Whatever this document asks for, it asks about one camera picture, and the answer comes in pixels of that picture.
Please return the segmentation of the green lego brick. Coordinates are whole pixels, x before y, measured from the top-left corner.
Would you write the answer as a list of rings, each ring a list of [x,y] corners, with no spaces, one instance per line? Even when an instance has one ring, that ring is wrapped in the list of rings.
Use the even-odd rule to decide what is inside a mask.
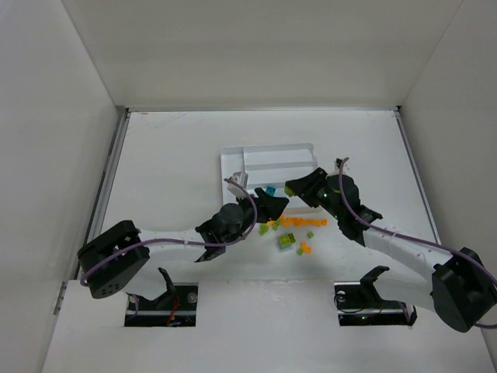
[[[294,195],[294,192],[287,186],[284,187],[284,193],[289,197],[292,197]]]

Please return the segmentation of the teal green lego stack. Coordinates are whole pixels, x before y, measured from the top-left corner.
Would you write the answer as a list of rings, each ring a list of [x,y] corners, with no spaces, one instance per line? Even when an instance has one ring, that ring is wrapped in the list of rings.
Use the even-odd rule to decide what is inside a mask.
[[[282,234],[277,238],[277,245],[280,251],[291,249],[296,239],[293,233]]]

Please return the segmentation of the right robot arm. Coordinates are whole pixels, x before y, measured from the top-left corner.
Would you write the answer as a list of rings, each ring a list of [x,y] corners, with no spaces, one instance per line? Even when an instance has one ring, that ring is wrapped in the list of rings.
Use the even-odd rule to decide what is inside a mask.
[[[339,170],[317,168],[307,176],[288,180],[285,193],[309,207],[321,207],[341,233],[359,245],[383,253],[419,275],[404,283],[390,267],[380,265],[353,285],[352,294],[335,286],[335,303],[342,312],[361,312],[386,302],[420,306],[436,313],[450,328],[466,333],[496,305],[496,279],[478,254],[468,248],[442,249],[434,242],[409,237],[360,200],[353,178]]]

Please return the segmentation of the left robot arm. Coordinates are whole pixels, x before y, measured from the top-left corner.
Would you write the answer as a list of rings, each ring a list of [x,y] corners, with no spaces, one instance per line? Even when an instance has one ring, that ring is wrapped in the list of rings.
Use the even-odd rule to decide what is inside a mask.
[[[124,291],[150,260],[214,260],[229,246],[246,240],[257,224],[276,221],[289,204],[288,198],[274,197],[261,188],[251,194],[234,180],[226,182],[236,201],[175,237],[141,231],[133,221],[124,220],[86,243],[77,253],[80,285],[88,288],[94,299],[103,299]]]

